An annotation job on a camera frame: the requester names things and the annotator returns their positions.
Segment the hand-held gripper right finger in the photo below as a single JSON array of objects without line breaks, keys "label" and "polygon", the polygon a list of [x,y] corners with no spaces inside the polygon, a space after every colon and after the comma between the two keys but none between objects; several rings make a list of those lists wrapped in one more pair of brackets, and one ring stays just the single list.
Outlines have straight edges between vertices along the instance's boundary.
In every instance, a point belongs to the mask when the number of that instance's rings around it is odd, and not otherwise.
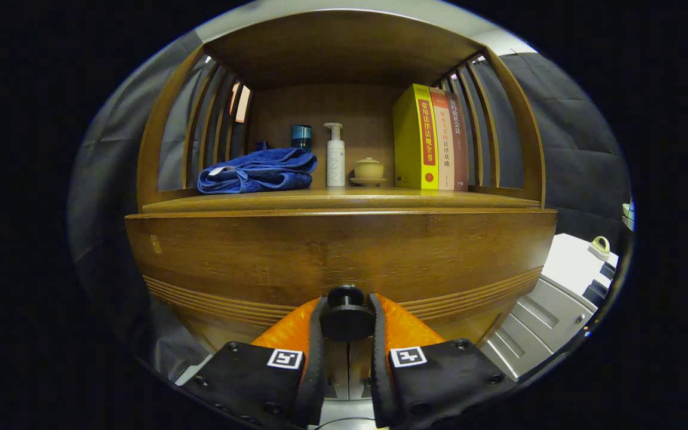
[{"label": "hand-held gripper right finger", "polygon": [[516,387],[469,339],[445,340],[393,300],[376,293],[369,299],[377,427],[470,429],[477,413]]}]

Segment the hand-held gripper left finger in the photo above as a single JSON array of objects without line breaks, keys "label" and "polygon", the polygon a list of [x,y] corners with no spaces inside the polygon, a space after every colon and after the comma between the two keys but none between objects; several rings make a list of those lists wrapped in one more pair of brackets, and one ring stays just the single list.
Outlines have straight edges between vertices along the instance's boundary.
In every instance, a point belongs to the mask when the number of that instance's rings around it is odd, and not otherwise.
[{"label": "hand-held gripper left finger", "polygon": [[229,341],[182,388],[249,428],[305,428],[320,421],[325,352],[317,297],[251,343]]}]

